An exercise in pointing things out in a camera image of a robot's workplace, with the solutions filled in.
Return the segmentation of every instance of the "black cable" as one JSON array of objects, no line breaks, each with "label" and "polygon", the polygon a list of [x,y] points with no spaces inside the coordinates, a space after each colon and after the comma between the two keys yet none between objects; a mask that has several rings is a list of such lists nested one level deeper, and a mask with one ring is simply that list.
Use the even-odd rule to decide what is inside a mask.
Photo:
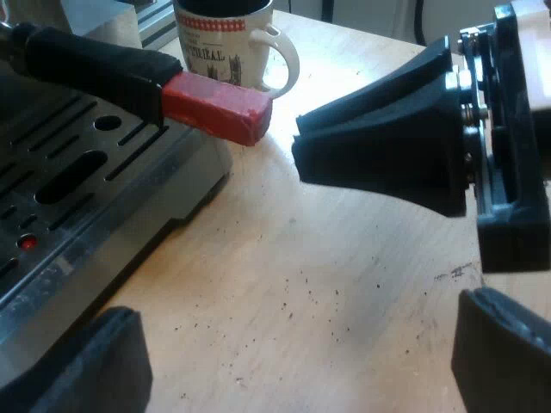
[{"label": "black cable", "polygon": [[413,21],[413,31],[415,33],[415,41],[418,45],[427,46],[423,34],[423,3],[424,0],[415,2],[415,19]]},{"label": "black cable", "polygon": [[333,9],[335,0],[322,0],[321,2],[321,21],[333,23]]}]

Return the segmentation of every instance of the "stainless steel panel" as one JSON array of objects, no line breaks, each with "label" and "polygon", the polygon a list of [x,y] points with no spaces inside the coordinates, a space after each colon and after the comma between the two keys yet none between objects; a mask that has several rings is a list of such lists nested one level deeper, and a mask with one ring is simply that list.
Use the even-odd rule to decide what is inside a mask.
[{"label": "stainless steel panel", "polygon": [[[119,145],[141,120],[91,96],[76,98],[58,102],[52,107],[57,114],[38,129],[27,123],[0,137],[0,268],[11,259],[19,263],[0,270],[0,385],[38,360],[157,231],[170,219],[185,218],[231,165],[222,141],[172,122],[153,143],[158,129],[145,126]],[[121,125],[97,130],[95,120],[106,115],[119,117]],[[37,202],[37,191],[89,151],[103,151],[107,162],[62,200]],[[133,162],[106,181],[128,159]],[[21,181],[29,171],[34,173]],[[16,210],[2,218],[12,206]],[[32,215],[36,220],[21,228]],[[38,240],[29,251],[17,245],[27,233]]]}]

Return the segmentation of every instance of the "red rubber piece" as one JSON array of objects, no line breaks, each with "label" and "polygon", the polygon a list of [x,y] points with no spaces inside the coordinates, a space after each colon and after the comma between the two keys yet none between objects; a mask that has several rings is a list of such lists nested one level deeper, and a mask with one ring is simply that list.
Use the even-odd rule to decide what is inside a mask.
[{"label": "red rubber piece", "polygon": [[272,114],[264,93],[189,72],[163,87],[162,104],[164,116],[245,146],[266,133]]}]

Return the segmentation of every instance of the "black handle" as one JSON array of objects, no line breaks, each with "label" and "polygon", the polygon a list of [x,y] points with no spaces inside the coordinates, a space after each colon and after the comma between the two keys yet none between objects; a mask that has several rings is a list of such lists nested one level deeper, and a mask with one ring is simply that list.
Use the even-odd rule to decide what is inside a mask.
[{"label": "black handle", "polygon": [[29,23],[15,26],[12,42],[22,50],[28,75],[101,97],[160,126],[161,89],[182,71],[178,59],[161,52],[110,45]]}]

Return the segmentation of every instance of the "white mug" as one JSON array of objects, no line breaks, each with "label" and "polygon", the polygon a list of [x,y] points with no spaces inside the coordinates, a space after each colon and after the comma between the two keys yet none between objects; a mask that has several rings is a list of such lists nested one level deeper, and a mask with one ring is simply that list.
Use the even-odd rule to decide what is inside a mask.
[{"label": "white mug", "polygon": [[[299,55],[291,40],[272,24],[273,0],[246,15],[207,17],[174,0],[183,58],[188,70],[221,82],[284,95],[299,78]],[[269,48],[275,48],[288,68],[287,84],[274,89],[263,82]]]}]

